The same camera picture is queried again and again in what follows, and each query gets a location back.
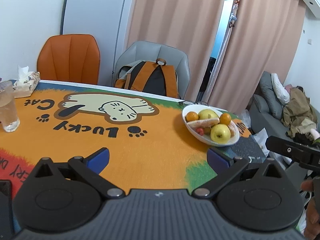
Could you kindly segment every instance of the chair backrest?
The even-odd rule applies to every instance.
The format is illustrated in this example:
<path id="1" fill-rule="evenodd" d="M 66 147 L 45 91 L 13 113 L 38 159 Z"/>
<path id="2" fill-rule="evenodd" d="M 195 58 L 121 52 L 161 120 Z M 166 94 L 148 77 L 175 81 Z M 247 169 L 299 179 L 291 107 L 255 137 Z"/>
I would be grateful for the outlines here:
<path id="1" fill-rule="evenodd" d="M 167 65 L 174 66 L 178 75 L 178 92 L 180 97 L 184 98 L 190 82 L 188 56 L 176 48 L 149 41 L 136 41 L 119 57 L 113 84 L 123 66 L 136 60 L 156 61 L 157 58 L 163 58 L 167 61 Z"/>
<path id="2" fill-rule="evenodd" d="M 50 37 L 38 57 L 41 79 L 77 83 L 98 83 L 100 52 L 96 40 L 88 34 Z"/>

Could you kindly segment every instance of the tabletop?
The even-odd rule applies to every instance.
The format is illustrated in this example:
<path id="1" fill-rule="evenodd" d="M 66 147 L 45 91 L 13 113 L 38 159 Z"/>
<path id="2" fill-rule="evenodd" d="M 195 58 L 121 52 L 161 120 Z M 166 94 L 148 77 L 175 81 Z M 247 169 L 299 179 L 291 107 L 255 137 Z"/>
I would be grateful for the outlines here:
<path id="1" fill-rule="evenodd" d="M 180 99 L 131 90 L 41 81 L 28 98 L 15 100 L 20 126 L 0 130 L 0 178 L 10 179 L 13 196 L 40 158 L 66 162 L 102 147 L 110 151 L 100 174 L 126 193 L 132 188 L 189 191 L 216 176 L 208 165 L 209 146 L 184 125 Z M 262 160 L 263 153 L 235 115 L 241 137 L 236 155 Z"/>

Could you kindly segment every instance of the glass of water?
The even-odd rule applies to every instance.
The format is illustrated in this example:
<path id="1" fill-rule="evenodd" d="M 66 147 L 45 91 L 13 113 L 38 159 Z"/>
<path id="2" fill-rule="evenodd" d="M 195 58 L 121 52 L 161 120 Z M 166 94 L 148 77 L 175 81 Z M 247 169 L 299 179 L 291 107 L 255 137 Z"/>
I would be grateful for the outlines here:
<path id="1" fill-rule="evenodd" d="M 20 124 L 11 81 L 0 83 L 0 122 L 6 132 L 15 131 Z"/>

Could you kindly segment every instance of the human hand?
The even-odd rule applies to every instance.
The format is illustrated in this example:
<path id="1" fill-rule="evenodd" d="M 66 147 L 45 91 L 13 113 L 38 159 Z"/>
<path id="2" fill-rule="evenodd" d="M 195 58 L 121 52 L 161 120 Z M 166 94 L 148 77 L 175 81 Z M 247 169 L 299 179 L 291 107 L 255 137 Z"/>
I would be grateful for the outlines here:
<path id="1" fill-rule="evenodd" d="M 301 189 L 303 191 L 313 191 L 313 182 L 312 180 L 306 180 L 302 182 Z M 309 201 L 307 212 L 307 227 L 304 230 L 304 236 L 309 240 L 314 240 L 318 234 L 320 234 L 320 216 L 316 210 L 316 202 L 314 197 Z"/>

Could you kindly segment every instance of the pillow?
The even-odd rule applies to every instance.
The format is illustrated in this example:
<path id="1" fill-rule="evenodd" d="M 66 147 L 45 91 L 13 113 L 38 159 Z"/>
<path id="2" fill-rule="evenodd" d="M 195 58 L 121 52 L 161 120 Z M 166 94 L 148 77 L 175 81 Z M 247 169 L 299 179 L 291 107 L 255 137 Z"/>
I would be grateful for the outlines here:
<path id="1" fill-rule="evenodd" d="M 256 103 L 260 113 L 269 113 L 268 103 L 262 96 L 253 95 L 253 100 Z"/>
<path id="2" fill-rule="evenodd" d="M 287 92 L 288 92 L 289 94 L 290 94 L 290 91 L 291 91 L 292 88 L 293 88 L 293 86 L 292 86 L 291 84 L 286 85 L 286 86 L 284 87 L 284 89 L 287 90 Z"/>
<path id="3" fill-rule="evenodd" d="M 281 119 L 283 106 L 279 102 L 275 92 L 273 91 L 271 74 L 267 71 L 262 73 L 259 86 L 263 93 L 264 99 L 267 101 L 272 116 L 278 120 Z"/>
<path id="4" fill-rule="evenodd" d="M 283 85 L 281 84 L 278 74 L 272 73 L 271 74 L 271 82 L 274 92 L 276 93 L 277 98 L 279 99 L 280 103 L 285 106 L 290 101 L 290 94 L 285 90 Z"/>

